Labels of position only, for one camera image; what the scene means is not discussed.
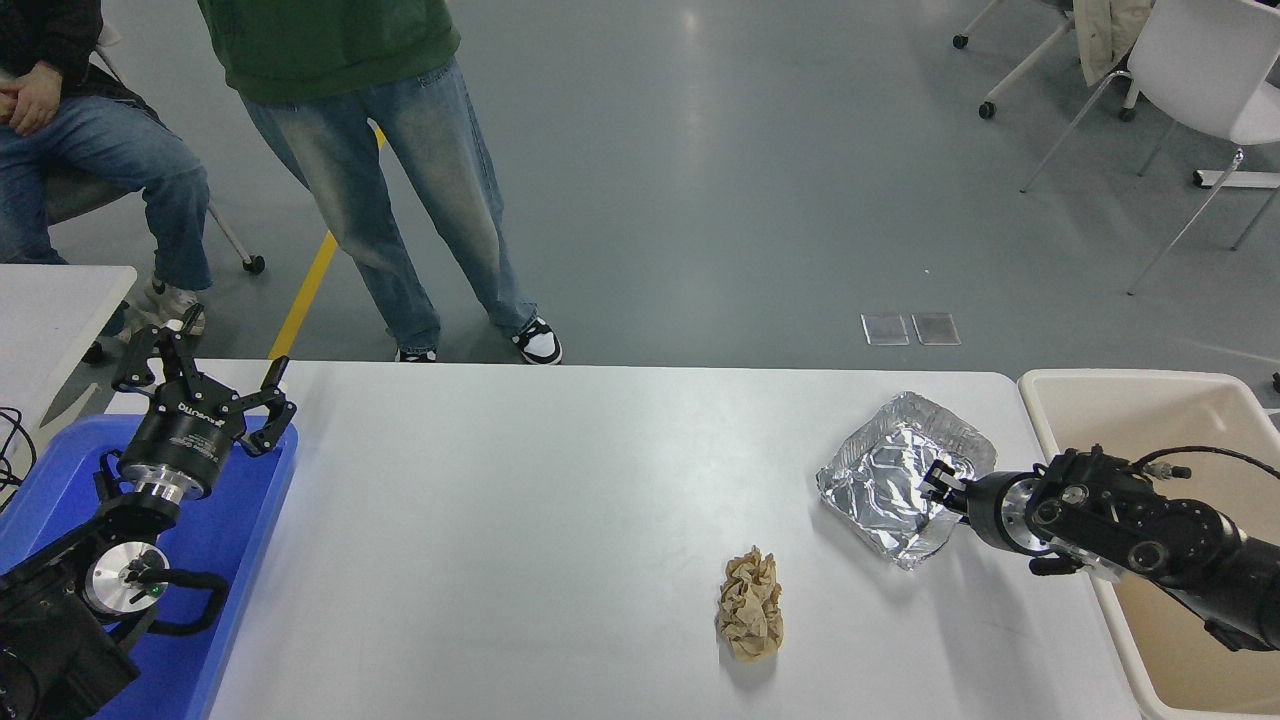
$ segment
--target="hand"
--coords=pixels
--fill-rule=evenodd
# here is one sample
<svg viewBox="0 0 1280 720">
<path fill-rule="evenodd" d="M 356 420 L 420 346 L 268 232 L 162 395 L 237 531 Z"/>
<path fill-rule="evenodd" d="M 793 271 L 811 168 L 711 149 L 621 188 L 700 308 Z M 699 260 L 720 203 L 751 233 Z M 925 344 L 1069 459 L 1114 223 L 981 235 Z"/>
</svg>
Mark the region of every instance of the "hand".
<svg viewBox="0 0 1280 720">
<path fill-rule="evenodd" d="M 52 122 L 63 95 L 63 74 L 47 63 L 36 63 L 36 67 L 20 78 L 0 82 L 0 95 L 15 99 L 9 115 L 9 127 L 19 136 L 27 137 Z M 4 110 L 0 109 L 0 115 L 3 114 Z"/>
<path fill-rule="evenodd" d="M 18 105 L 17 92 L 0 92 L 0 124 L 9 124 L 15 105 Z"/>
</svg>

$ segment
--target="robotic arm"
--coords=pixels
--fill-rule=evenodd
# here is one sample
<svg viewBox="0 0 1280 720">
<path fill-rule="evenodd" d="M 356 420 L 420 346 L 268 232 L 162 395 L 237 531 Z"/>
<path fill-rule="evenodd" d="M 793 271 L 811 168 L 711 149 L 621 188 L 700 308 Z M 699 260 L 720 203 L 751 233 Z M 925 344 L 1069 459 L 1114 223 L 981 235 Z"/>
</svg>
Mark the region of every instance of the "robotic arm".
<svg viewBox="0 0 1280 720">
<path fill-rule="evenodd" d="M 165 382 L 147 393 L 152 352 Z M 138 678 L 129 652 L 143 634 L 188 635 L 216 623 L 227 580 L 170 568 L 156 541 L 178 523 L 182 501 L 212 492 L 237 441 L 250 456 L 279 441 L 296 411 L 279 388 L 287 364 L 278 359 L 261 389 L 241 397 L 196 369 L 180 331 L 152 325 L 133 338 L 113 387 L 150 395 L 150 407 L 124 452 L 101 459 L 97 512 L 0 577 L 0 719 L 88 717 Z M 246 434 L 244 410 L 257 406 L 268 420 Z M 157 620 L 169 585 L 206 591 L 201 616 Z"/>
<path fill-rule="evenodd" d="M 1032 556 L 1036 575 L 1087 568 L 1114 582 L 1135 573 L 1204 620 L 1228 648 L 1280 650 L 1280 547 L 1203 502 L 1157 493 L 1151 473 L 1190 477 L 1187 468 L 1152 464 L 1175 451 L 1222 452 L 1275 474 L 1217 448 L 1171 448 L 1129 462 L 1094 446 L 1029 473 L 977 480 L 959 480 L 934 462 L 922 489 L 987 544 Z"/>
</svg>

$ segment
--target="chair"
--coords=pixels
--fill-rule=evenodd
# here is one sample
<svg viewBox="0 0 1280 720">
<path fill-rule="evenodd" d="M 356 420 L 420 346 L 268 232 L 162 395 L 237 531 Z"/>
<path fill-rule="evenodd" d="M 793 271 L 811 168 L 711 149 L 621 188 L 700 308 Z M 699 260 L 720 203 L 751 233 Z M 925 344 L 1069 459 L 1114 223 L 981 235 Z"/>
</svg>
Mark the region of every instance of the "chair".
<svg viewBox="0 0 1280 720">
<path fill-rule="evenodd" d="M 111 72 L 111 74 L 115 76 L 115 79 L 124 83 L 124 77 L 116 69 L 115 63 L 111 61 L 110 55 L 106 53 L 106 47 L 120 42 L 120 33 L 116 32 L 110 23 L 104 20 L 102 32 L 99 35 L 95 53 L 97 53 L 97 56 L 102 59 L 102 63 L 106 64 L 106 68 Z M 95 174 L 76 168 L 54 165 L 45 173 L 45 211 L 49 217 L 50 225 L 97 210 L 99 208 L 114 202 L 125 195 L 128 195 L 127 191 L 120 190 Z M 237 255 L 239 255 L 241 265 L 244 268 L 244 272 L 255 275 L 260 274 L 266 268 L 266 260 L 264 260 L 261 255 L 252 255 L 244 249 L 244 246 L 239 242 L 239 238 L 236 237 L 230 225 L 218 211 L 218 206 L 212 202 L 209 204 L 209 215 L 214 218 L 214 222 L 218 223 L 219 228 L 221 228 L 227 241 L 230 242 L 232 249 L 236 250 Z"/>
<path fill-rule="evenodd" d="M 1056 10 L 1060 15 L 1062 15 L 1062 22 L 1059 23 L 1057 28 L 1055 28 L 1053 32 L 1044 38 L 1044 42 L 1041 42 L 1036 50 L 1032 50 L 1030 55 L 1028 55 L 1021 63 L 1019 63 L 1016 68 L 1010 70 L 1009 74 L 1004 77 L 1004 79 L 996 83 L 996 87 L 991 88 L 991 91 L 987 92 L 987 96 L 983 97 L 982 100 L 982 105 L 978 105 L 979 118 L 989 120 L 992 117 L 995 117 L 996 101 L 1000 99 L 1000 96 L 1004 95 L 1005 91 L 1007 91 L 1011 85 L 1018 82 L 1019 78 L 1027 74 L 1027 72 L 1030 70 L 1032 67 L 1034 67 L 1036 63 L 1038 63 L 1055 45 L 1057 45 L 1059 41 L 1066 37 L 1068 32 L 1075 28 L 1075 18 L 1073 18 L 1070 14 L 1071 8 L 1074 5 L 1074 0 L 1041 0 L 1041 3 L 1048 5 L 1050 8 Z M 991 3 L 988 3 L 987 6 L 983 8 L 980 13 L 978 13 L 978 17 L 974 18 L 968 27 L 960 31 L 960 35 L 956 35 L 955 37 L 951 38 L 951 46 L 955 47 L 956 50 L 964 50 L 969 45 L 969 36 L 979 27 L 982 27 L 982 24 L 986 23 L 988 18 L 991 18 L 991 14 L 995 13 L 996 9 L 998 9 L 1004 4 L 1005 0 L 991 0 Z M 1137 85 L 1134 85 L 1133 87 L 1129 88 L 1129 96 L 1125 97 L 1124 109 L 1120 111 L 1120 119 L 1125 122 L 1133 119 L 1134 106 L 1137 104 L 1138 104 L 1138 87 Z"/>
<path fill-rule="evenodd" d="M 1158 0 L 1129 58 L 1128 70 L 1103 79 L 1084 108 L 1057 138 L 1048 154 L 1023 183 L 1027 192 L 1080 118 L 1097 102 L 1107 85 L 1126 76 L 1142 86 L 1151 104 L 1171 118 L 1169 128 L 1138 170 L 1146 174 L 1165 140 L 1178 124 L 1233 142 L 1235 154 L 1228 169 L 1174 240 L 1156 255 L 1129 286 L 1138 283 L 1181 240 L 1217 191 L 1244 160 L 1244 147 L 1280 141 L 1280 88 L 1267 83 L 1267 73 L 1280 56 L 1280 10 L 1254 0 Z M 1252 233 L 1272 193 L 1231 246 L 1238 250 Z"/>
</svg>

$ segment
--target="jacket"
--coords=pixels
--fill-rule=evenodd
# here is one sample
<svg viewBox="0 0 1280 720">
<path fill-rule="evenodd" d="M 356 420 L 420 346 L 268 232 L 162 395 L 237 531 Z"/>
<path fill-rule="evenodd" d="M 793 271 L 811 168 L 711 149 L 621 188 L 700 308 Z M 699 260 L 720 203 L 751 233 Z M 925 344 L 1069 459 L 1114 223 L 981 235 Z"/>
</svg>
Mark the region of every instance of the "jacket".
<svg viewBox="0 0 1280 720">
<path fill-rule="evenodd" d="M 146 104 L 88 56 L 102 32 L 100 0 L 0 0 L 0 67 L 24 76 L 44 60 L 63 74 L 63 97 L 101 95 Z"/>
<path fill-rule="evenodd" d="M 200 0 L 227 85 L 288 102 L 396 82 L 458 47 L 444 0 Z"/>
<path fill-rule="evenodd" d="M 1073 5 L 1080 68 L 1085 85 L 1093 85 L 1133 49 L 1152 0 L 1075 0 Z"/>
</svg>

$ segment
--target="blue tray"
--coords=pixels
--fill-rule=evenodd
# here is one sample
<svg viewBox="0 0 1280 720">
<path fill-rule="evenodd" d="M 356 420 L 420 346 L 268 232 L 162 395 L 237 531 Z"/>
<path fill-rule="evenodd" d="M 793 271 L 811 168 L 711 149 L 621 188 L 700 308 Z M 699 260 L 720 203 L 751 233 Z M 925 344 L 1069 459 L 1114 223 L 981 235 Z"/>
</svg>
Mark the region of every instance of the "blue tray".
<svg viewBox="0 0 1280 720">
<path fill-rule="evenodd" d="M 97 510 L 93 473 L 99 456 L 123 451 L 140 415 L 93 415 L 67 427 L 49 445 L 0 516 L 0 571 L 84 523 Z M 248 418 L 250 432 L 262 418 Z M 218 624 L 186 638 L 146 635 L 129 657 L 142 670 L 93 717 L 104 720 L 204 720 L 214 703 L 236 628 L 293 475 L 297 432 L 289 427 L 275 450 L 248 457 L 238 445 L 214 492 L 182 503 L 178 525 L 157 543 L 174 568 L 218 573 L 232 588 Z M 160 619 L 189 621 L 207 594 L 170 588 Z"/>
</svg>

